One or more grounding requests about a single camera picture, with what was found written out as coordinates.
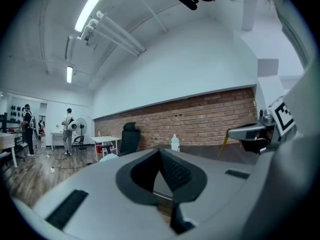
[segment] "fluorescent light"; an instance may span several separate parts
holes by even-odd
[[[72,70],[73,68],[71,66],[66,67],[66,81],[68,83],[71,83],[71,80],[72,80]]]
[[[82,12],[80,13],[80,16],[75,24],[74,29],[76,31],[82,32],[86,21],[92,12],[92,10],[95,8],[96,4],[99,2],[99,0],[88,0],[85,4],[85,6],[82,9]]]

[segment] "jeans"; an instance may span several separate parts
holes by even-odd
[[[32,143],[32,134],[33,134],[33,130],[27,129],[25,131],[25,139],[26,139],[26,143],[28,144],[29,147],[29,153],[30,155],[34,155],[34,146]]]
[[[72,150],[72,131],[70,130],[64,130],[63,131],[63,145],[66,151],[68,151],[69,153]]]

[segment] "white table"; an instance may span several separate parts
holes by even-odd
[[[1,149],[10,149],[11,148],[11,154],[13,159],[14,167],[17,168],[17,161],[16,161],[16,153],[15,153],[15,136],[9,133],[0,132],[1,140],[3,141],[3,145],[1,145]]]
[[[96,161],[98,161],[98,154],[97,154],[97,147],[105,145],[107,142],[115,142],[115,148],[111,150],[115,150],[116,154],[118,155],[118,141],[121,140],[121,138],[112,137],[112,136],[105,136],[105,137],[92,137],[91,138],[94,141],[94,150],[95,150],[95,157]]]
[[[51,132],[51,150],[53,151],[55,146],[55,135],[63,136],[64,133],[62,131],[53,131]]]

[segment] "black office chair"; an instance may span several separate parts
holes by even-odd
[[[127,122],[123,126],[120,154],[118,154],[118,157],[137,151],[141,134],[140,130],[136,129],[135,124],[136,122]],[[101,146],[101,148],[106,148],[107,153],[111,154],[110,147],[112,146],[112,144],[108,144]]]
[[[73,143],[72,143],[72,153],[74,152],[74,147],[76,148],[76,154],[78,154],[78,147],[83,147],[84,146],[84,140],[85,140],[85,136],[81,135],[78,136],[74,139]]]

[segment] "standing fan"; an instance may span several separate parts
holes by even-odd
[[[79,125],[79,127],[77,127],[76,129],[75,129],[75,131],[76,131],[76,133],[77,134],[79,134],[79,135],[84,135],[85,133],[86,133],[86,131],[87,131],[87,123],[86,123],[86,121],[83,119],[83,118],[78,118],[77,120],[76,120],[76,122],[78,123],[78,125]],[[87,149],[87,147],[85,147],[85,146],[81,146],[81,147],[79,147],[79,149],[80,150],[86,150]]]

